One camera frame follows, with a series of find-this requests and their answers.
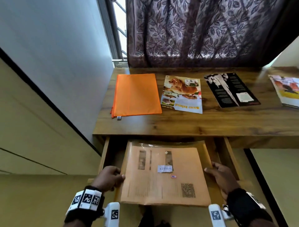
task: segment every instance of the window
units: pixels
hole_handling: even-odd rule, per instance
[[[127,65],[126,0],[98,0],[116,67]]]

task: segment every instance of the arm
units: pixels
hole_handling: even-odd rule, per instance
[[[205,168],[205,172],[213,175],[219,185],[223,198],[227,200],[229,194],[240,188],[230,168],[216,162],[212,162],[213,169]],[[273,222],[264,219],[254,219],[249,227],[276,227]]]
[[[96,187],[100,192],[113,191],[114,187],[119,187],[125,175],[120,175],[120,169],[115,166],[106,166],[99,175],[94,179],[91,186]],[[87,227],[81,220],[74,220],[65,223],[63,227]]]

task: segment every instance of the wooden table top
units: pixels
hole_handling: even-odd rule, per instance
[[[261,105],[221,108],[204,76],[236,72]],[[155,73],[159,96],[166,75],[201,79],[203,114],[162,108],[162,114],[111,118],[118,74]],[[171,135],[171,136],[299,136],[299,110],[283,107],[268,78],[269,74],[299,78],[294,67],[269,68],[115,68],[94,129],[96,135]]]

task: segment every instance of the purple curtain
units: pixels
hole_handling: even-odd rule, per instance
[[[299,35],[298,0],[126,0],[130,67],[259,67]]]

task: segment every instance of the forearm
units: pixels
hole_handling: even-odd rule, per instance
[[[76,220],[74,220],[72,222],[65,223],[63,225],[63,227],[86,227],[86,226],[85,226],[85,224],[82,221],[76,219]]]
[[[276,227],[276,225],[264,219],[255,219],[250,223],[249,227]]]

